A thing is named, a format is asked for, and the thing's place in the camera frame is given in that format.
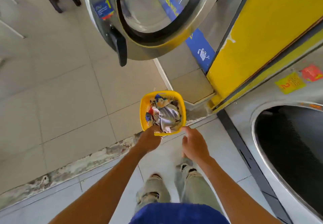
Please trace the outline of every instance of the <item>person's left hand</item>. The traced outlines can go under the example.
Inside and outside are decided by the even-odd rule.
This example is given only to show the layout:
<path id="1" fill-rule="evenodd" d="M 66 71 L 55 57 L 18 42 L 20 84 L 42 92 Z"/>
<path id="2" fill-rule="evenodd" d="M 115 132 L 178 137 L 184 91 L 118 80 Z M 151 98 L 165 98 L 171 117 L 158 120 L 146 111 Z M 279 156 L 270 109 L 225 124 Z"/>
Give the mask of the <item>person's left hand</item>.
<path id="1" fill-rule="evenodd" d="M 136 147 L 142 150 L 143 153 L 149 153 L 152 150 L 155 150 L 162 140 L 161 136 L 155 136 L 154 132 L 160 131 L 158 125 L 154 125 L 145 130 L 141 135 L 136 144 Z"/>

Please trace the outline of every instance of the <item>blue shirt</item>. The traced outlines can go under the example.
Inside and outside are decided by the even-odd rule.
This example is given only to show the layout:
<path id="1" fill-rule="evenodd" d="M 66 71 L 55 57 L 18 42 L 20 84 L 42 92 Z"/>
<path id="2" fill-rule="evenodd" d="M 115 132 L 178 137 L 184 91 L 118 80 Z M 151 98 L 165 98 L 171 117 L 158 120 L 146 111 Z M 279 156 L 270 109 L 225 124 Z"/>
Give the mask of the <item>blue shirt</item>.
<path id="1" fill-rule="evenodd" d="M 202 204 L 151 203 L 141 208 L 129 224 L 229 224 L 217 210 Z"/>

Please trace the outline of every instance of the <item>yellow sticker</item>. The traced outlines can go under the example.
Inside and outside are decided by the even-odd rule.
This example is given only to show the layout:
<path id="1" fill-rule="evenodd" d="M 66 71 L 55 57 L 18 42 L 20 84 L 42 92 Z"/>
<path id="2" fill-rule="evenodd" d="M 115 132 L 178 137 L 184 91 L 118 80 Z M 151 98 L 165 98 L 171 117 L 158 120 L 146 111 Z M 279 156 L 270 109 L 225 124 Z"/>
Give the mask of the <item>yellow sticker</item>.
<path id="1" fill-rule="evenodd" d="M 275 84 L 278 85 L 278 87 L 284 94 L 291 93 L 306 86 L 306 84 L 297 75 L 296 72 L 286 76 L 283 79 L 278 80 L 277 82 L 275 82 Z"/>

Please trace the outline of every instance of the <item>forearm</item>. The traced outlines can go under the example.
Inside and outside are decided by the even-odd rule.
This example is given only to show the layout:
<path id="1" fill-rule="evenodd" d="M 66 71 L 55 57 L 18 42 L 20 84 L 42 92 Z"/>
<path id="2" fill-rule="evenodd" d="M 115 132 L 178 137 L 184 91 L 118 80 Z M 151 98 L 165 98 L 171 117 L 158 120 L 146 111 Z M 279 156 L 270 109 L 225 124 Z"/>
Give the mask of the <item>forearm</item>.
<path id="1" fill-rule="evenodd" d="M 127 183 L 145 152 L 133 147 L 123 159 L 49 224 L 109 223 Z"/>
<path id="2" fill-rule="evenodd" d="M 212 157 L 197 163 L 210 180 L 232 224 L 280 224 L 233 181 Z"/>

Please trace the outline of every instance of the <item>peeling paint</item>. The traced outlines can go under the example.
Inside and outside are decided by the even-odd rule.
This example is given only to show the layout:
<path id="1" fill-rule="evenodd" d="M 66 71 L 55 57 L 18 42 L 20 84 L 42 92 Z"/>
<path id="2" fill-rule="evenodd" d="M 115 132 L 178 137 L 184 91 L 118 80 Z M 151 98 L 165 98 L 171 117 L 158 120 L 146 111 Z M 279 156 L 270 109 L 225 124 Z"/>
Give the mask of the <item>peeling paint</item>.
<path id="1" fill-rule="evenodd" d="M 211 114 L 212 110 L 208 106 L 199 106 L 192 111 L 187 110 L 186 125 L 195 124 Z M 127 154 L 129 149 L 137 143 L 141 133 L 142 132 L 139 132 L 109 147 L 105 147 L 95 153 L 91 153 L 90 155 L 72 162 L 62 168 L 38 177 L 33 181 L 0 194 L 0 210 L 19 203 L 27 198 L 30 198 L 31 196 L 41 193 L 49 188 L 59 185 Z"/>

